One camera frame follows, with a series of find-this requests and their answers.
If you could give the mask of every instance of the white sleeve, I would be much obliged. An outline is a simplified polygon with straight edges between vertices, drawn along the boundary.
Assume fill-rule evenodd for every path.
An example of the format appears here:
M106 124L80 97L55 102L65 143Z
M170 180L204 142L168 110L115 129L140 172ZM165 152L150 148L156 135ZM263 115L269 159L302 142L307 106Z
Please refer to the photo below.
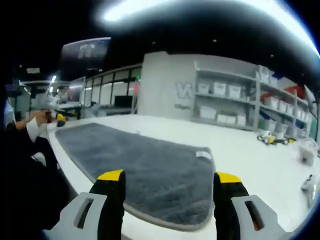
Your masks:
M41 132L35 117L26 124L26 131L28 132L31 141L34 143Z

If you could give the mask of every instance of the person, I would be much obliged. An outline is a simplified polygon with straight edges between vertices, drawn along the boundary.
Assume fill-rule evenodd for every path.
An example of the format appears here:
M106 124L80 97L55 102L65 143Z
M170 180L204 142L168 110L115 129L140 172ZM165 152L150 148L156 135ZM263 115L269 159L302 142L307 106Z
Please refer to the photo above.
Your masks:
M10 122L3 131L3 206L6 224L14 228L8 239L20 235L43 239L42 230L52 229L68 204L66 180L58 171L33 160L28 149L38 138L40 126L48 122L47 113L41 111L28 120Z
M45 158L46 166L48 168L57 169L58 161L49 141L46 138L39 136L41 129L37 126L37 123L42 125L47 123L47 121L53 121L51 112L49 110L32 112L28 118L21 121L16 121L14 110L11 107L10 101L6 99L4 108L5 127L15 127L18 130L26 128L31 141L26 141L23 145L25 154L33 156L36 153L42 153Z

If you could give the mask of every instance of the person's hand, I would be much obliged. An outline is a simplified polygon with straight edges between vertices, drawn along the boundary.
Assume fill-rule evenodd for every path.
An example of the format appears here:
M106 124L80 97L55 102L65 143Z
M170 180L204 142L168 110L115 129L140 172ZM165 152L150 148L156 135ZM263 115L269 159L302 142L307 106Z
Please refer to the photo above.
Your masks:
M32 118L35 118L38 126L47 124L48 122L52 122L54 120L51 116L51 111L49 110L33 112L32 116Z

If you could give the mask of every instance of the yellow object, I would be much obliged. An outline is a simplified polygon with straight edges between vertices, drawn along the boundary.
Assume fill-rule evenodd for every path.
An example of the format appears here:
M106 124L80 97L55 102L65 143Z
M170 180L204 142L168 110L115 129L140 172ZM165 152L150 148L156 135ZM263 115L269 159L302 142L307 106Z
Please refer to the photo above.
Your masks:
M235 175L218 171L220 182L223 183L241 183L241 179Z
M276 138L274 136L272 136L269 138L269 143L272 144L275 140L276 140Z
M66 121L65 117L64 117L61 113L58 113L58 114L56 115L56 119L57 119L58 121Z
M104 181L119 181L120 174L123 172L122 169L115 171L108 171L98 176L98 180Z

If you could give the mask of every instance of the gray mat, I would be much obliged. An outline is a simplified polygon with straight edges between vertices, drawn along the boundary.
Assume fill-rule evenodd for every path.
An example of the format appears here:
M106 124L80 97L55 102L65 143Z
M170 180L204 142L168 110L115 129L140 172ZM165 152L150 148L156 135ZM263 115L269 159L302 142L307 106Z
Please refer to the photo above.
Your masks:
M95 182L105 172L126 173L127 212L177 230L201 228L212 216L214 163L210 150L120 131L97 123L58 130L70 159Z

